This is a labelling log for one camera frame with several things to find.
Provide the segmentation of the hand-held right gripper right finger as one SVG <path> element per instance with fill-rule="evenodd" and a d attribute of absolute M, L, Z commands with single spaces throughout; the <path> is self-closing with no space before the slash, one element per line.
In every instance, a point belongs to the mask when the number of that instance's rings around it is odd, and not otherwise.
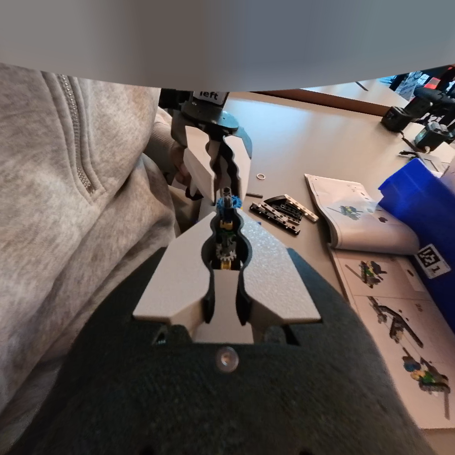
<path fill-rule="evenodd" d="M 246 244 L 238 277 L 236 311 L 242 325 L 281 326 L 318 323 L 321 315 L 287 247 L 269 231 L 237 210 L 239 239 Z"/>

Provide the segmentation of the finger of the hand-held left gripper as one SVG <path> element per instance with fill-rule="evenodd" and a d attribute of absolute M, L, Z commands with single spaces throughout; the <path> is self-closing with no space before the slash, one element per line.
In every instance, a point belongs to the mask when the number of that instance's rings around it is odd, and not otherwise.
<path fill-rule="evenodd" d="M 201 196 L 210 206 L 216 203 L 217 191 L 215 181 L 217 171 L 214 170 L 218 159 L 223 136 L 216 134 L 211 137 L 203 130 L 185 126 L 186 148 L 184 166 L 190 174 L 189 196 Z"/>
<path fill-rule="evenodd" d="M 242 202 L 247 195 L 252 161 L 251 141 L 245 138 L 246 142 L 242 136 L 228 135 L 221 142 L 221 156 L 227 165 L 231 192 Z"/>

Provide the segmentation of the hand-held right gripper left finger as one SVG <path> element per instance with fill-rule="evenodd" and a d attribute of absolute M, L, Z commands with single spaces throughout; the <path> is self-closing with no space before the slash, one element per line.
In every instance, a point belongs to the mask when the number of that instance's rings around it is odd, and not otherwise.
<path fill-rule="evenodd" d="M 207 215 L 169 244 L 133 311 L 135 319 L 167 325 L 202 324 L 202 300 L 210 284 L 202 246 L 213 234 L 214 216 Z"/>

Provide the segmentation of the blue gear lego assembly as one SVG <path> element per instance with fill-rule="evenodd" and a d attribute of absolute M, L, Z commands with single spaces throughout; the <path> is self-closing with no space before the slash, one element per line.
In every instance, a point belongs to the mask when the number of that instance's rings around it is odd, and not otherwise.
<path fill-rule="evenodd" d="M 241 219 L 237 209 L 241 200 L 230 187 L 223 187 L 217 200 L 213 268 L 240 271 L 247 260 L 247 245 L 241 237 Z"/>

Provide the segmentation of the person's left forearm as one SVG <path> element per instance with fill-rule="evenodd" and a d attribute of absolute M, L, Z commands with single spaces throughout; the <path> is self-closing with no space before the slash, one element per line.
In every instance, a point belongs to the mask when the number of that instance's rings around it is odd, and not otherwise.
<path fill-rule="evenodd" d="M 177 169 L 176 158 L 179 157 L 181 151 L 179 143 L 172 137 L 171 130 L 171 115 L 158 107 L 151 136 L 144 153 L 164 173 L 171 173 Z"/>

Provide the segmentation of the pile of dark lego beams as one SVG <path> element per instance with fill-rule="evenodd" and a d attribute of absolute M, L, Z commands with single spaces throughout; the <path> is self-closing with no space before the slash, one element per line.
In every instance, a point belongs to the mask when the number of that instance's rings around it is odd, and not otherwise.
<path fill-rule="evenodd" d="M 302 220 L 310 221 L 290 206 L 284 195 L 274 196 L 261 202 L 252 202 L 249 210 L 295 237 L 300 234 Z"/>

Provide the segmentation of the white long lego beam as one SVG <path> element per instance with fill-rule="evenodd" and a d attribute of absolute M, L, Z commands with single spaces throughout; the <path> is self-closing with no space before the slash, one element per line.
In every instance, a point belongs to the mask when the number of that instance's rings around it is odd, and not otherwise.
<path fill-rule="evenodd" d="M 286 198 L 286 201 L 287 203 L 292 206 L 293 208 L 295 208 L 296 210 L 299 211 L 299 213 L 301 213 L 304 217 L 306 217 L 307 219 L 309 219 L 311 222 L 313 223 L 316 223 L 318 221 L 318 216 L 315 215 L 312 211 L 310 211 L 308 208 L 304 207 L 301 203 L 299 203 L 298 201 L 296 201 L 294 198 L 292 198 L 291 196 L 285 194 L 284 195 L 285 198 Z"/>

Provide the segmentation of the lego instruction booklet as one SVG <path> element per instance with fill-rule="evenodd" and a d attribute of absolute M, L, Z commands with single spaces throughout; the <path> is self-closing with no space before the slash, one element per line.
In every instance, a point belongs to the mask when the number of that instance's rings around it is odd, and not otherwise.
<path fill-rule="evenodd" d="M 418 240 L 358 182 L 305 174 L 330 230 L 329 252 L 350 306 L 367 327 L 421 429 L 454 429 L 454 333 L 407 253 Z"/>

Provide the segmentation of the person's left hand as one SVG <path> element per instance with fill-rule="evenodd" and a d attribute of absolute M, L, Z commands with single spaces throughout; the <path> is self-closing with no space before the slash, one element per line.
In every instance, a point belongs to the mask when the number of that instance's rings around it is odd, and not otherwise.
<path fill-rule="evenodd" d="M 176 170 L 176 181 L 189 188 L 191 185 L 191 175 L 184 164 L 184 152 L 185 147 L 180 145 L 177 141 L 174 141 L 169 150 L 169 157 Z"/>

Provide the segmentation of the person's grey zip hoodie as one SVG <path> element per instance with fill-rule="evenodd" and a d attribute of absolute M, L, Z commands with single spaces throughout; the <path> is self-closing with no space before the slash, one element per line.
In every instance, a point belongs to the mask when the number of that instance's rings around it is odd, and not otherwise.
<path fill-rule="evenodd" d="M 1 63 L 1 454 L 101 302 L 175 238 L 144 150 L 161 88 Z"/>

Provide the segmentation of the blue storage bin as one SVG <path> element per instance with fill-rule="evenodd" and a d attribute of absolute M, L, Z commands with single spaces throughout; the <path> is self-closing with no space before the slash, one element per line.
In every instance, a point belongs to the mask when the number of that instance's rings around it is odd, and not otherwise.
<path fill-rule="evenodd" d="M 441 180 L 415 158 L 378 188 L 379 204 L 418 237 L 413 263 L 433 300 L 455 303 L 455 200 Z"/>

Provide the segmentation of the black box device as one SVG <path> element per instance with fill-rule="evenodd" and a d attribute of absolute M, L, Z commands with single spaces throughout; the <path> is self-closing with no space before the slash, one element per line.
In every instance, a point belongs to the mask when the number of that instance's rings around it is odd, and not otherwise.
<path fill-rule="evenodd" d="M 398 106 L 392 106 L 381 118 L 380 124 L 389 132 L 400 133 L 413 120 L 414 117 L 405 109 Z"/>

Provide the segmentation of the black green device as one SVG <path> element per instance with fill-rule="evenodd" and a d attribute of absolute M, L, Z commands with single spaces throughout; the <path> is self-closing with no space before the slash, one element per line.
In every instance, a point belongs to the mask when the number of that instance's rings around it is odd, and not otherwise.
<path fill-rule="evenodd" d="M 414 138 L 416 148 L 425 153 L 435 151 L 443 142 L 454 139 L 454 128 L 449 129 L 445 124 L 436 121 L 428 122 Z"/>

